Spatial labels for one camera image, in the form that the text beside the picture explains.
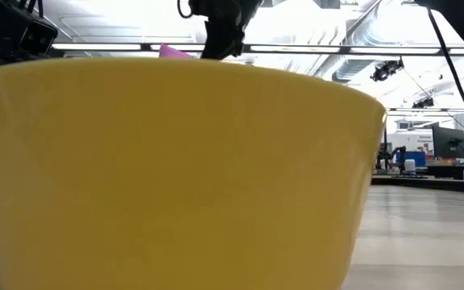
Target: pink object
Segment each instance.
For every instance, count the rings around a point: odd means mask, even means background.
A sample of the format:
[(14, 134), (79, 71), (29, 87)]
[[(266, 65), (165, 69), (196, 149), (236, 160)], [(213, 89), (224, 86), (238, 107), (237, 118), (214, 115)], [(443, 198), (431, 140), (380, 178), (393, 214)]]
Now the pink object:
[(175, 48), (170, 48), (168, 45), (160, 45), (159, 57), (164, 58), (193, 58), (185, 52), (179, 52)]

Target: yellow bowl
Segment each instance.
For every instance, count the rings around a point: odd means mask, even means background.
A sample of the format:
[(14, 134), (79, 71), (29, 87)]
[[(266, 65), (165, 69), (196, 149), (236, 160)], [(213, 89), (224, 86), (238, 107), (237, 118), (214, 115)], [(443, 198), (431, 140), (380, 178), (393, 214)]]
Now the yellow bowl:
[(383, 107), (203, 60), (0, 68), (7, 290), (337, 290)]

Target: air duct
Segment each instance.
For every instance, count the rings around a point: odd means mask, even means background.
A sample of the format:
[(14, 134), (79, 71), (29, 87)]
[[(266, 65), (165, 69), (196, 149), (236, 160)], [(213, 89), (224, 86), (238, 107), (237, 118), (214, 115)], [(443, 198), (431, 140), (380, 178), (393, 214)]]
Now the air duct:
[[(282, 2), (286, 2), (287, 0), (264, 0), (261, 7), (275, 7)], [(321, 9), (339, 9), (341, 8), (341, 1), (340, 0), (313, 0)]]
[[(350, 46), (390, 46), (399, 44), (387, 34), (389, 31), (386, 23), (378, 20), (379, 14), (391, 13), (386, 11), (394, 0), (377, 2), (374, 9), (369, 10), (364, 20), (353, 31), (347, 32), (347, 37), (342, 45)], [(332, 79), (340, 83), (348, 83), (357, 73), (361, 72), (375, 60), (349, 60), (346, 56), (330, 56), (320, 68), (314, 73), (315, 77)]]

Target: metal pole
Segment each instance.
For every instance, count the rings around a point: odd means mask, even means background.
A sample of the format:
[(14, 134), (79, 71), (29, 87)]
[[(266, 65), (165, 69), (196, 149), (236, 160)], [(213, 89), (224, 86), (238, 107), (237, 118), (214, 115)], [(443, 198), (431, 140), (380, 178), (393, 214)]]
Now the metal pole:
[(384, 125), (384, 167), (387, 170), (387, 124)]

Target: computer monitor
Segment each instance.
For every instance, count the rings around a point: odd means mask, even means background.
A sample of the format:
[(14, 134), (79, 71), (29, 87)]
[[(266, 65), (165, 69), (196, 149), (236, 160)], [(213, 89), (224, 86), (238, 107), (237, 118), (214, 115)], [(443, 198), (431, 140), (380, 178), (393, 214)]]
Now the computer monitor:
[(464, 158), (462, 130), (433, 127), (434, 155), (441, 158)]

